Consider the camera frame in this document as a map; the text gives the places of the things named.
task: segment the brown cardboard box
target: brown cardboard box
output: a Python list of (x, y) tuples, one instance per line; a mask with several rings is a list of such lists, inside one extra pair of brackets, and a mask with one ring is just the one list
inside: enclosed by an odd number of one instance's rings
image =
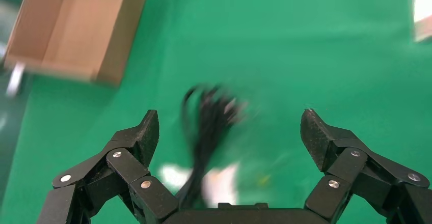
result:
[(5, 65), (118, 85), (145, 0), (24, 0)]

